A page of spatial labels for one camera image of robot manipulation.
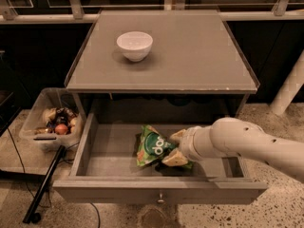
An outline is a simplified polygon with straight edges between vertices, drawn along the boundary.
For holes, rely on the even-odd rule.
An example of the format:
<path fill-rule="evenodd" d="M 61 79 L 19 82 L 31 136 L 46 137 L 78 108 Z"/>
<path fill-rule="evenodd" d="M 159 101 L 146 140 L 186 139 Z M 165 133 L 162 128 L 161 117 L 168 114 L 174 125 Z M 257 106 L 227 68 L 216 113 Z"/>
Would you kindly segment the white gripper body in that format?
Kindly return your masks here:
<path fill-rule="evenodd" d="M 183 133 L 179 149 L 188 160 L 198 162 L 213 156 L 210 129 L 210 126 L 195 126 L 188 128 Z"/>

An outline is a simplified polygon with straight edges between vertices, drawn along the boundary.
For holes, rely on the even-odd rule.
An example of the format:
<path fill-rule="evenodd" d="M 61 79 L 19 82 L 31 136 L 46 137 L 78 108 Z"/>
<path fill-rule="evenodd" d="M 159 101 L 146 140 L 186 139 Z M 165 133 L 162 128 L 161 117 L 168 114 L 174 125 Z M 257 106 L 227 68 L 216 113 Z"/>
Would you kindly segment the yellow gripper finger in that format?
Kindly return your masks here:
<path fill-rule="evenodd" d="M 186 132 L 185 129 L 182 129 L 169 137 L 171 143 L 179 143 L 183 137 L 183 134 Z"/>
<path fill-rule="evenodd" d="M 188 163 L 188 160 L 179 149 L 174 149 L 161 162 L 167 166 L 183 166 Z"/>

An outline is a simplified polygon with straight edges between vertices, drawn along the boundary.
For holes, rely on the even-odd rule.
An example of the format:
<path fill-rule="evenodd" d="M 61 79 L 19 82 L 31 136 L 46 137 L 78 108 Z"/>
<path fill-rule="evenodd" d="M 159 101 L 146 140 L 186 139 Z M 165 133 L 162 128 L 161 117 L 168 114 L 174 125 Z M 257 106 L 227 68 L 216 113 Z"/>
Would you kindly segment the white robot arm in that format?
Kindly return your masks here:
<path fill-rule="evenodd" d="M 172 134 L 169 141 L 191 162 L 242 157 L 304 182 L 304 143 L 269 135 L 254 123 L 225 117 L 212 125 L 182 129 Z"/>

